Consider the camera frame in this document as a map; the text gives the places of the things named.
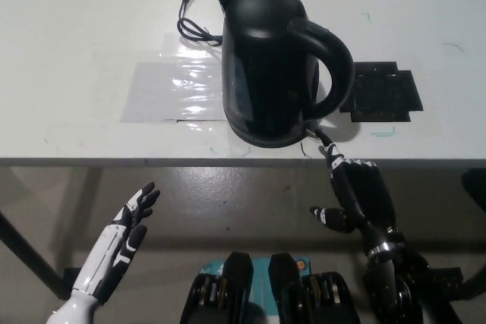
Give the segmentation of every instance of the kettle handle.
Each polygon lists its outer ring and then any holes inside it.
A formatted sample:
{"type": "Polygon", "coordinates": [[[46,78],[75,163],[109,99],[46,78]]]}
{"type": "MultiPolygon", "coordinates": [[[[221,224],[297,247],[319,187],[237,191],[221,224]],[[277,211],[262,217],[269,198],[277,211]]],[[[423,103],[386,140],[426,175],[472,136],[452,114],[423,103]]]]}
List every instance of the kettle handle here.
{"type": "Polygon", "coordinates": [[[287,31],[303,49],[319,58],[329,70],[331,90],[312,106],[310,119],[324,118],[346,100],[355,79],[355,64],[346,45],[326,28],[304,18],[294,18],[287,31]]]}

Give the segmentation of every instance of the kettle lid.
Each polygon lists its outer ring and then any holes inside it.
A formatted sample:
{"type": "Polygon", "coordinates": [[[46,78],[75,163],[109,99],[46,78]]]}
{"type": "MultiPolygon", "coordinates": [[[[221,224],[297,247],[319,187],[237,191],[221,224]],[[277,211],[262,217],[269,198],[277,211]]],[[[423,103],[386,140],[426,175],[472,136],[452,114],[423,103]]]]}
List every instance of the kettle lid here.
{"type": "Polygon", "coordinates": [[[234,37],[275,39],[287,34],[291,19],[306,14],[300,0],[231,0],[225,16],[234,37]]]}

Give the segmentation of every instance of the power cord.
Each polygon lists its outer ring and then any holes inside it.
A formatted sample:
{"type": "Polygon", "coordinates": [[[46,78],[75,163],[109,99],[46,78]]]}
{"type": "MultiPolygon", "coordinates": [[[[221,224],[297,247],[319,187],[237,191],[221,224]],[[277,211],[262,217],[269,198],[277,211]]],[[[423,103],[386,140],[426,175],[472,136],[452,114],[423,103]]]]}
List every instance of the power cord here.
{"type": "Polygon", "coordinates": [[[207,29],[199,27],[195,22],[185,17],[185,12],[188,9],[190,1],[182,0],[181,7],[179,8],[177,30],[181,36],[194,42],[207,42],[208,45],[213,47],[221,46],[222,36],[213,36],[207,29]]]}

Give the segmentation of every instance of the kettle base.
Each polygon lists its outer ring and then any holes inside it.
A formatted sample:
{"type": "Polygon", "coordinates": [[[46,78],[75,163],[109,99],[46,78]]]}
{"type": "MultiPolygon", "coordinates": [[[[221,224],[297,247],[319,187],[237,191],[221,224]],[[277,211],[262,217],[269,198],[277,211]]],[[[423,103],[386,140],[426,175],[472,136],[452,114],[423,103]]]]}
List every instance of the kettle base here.
{"type": "Polygon", "coordinates": [[[236,128],[234,125],[229,122],[229,126],[233,129],[233,132],[240,137],[246,143],[249,143],[253,146],[261,147],[261,148],[281,148],[291,146],[292,144],[296,144],[305,138],[305,129],[300,134],[292,134],[284,137],[277,137],[277,138],[269,138],[269,137],[262,137],[262,136],[255,136],[255,135],[248,135],[248,133],[244,133],[236,128]]]}

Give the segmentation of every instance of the white robotic hand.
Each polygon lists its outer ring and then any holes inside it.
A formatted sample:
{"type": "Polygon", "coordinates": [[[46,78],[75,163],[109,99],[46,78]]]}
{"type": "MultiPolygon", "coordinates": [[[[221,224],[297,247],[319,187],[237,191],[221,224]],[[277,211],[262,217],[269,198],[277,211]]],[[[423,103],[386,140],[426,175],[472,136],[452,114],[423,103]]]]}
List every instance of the white robotic hand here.
{"type": "Polygon", "coordinates": [[[151,182],[139,190],[107,225],[96,241],[74,283],[71,298],[53,313],[47,324],[91,324],[94,312],[118,286],[147,233],[139,224],[152,215],[160,195],[151,182]]]}

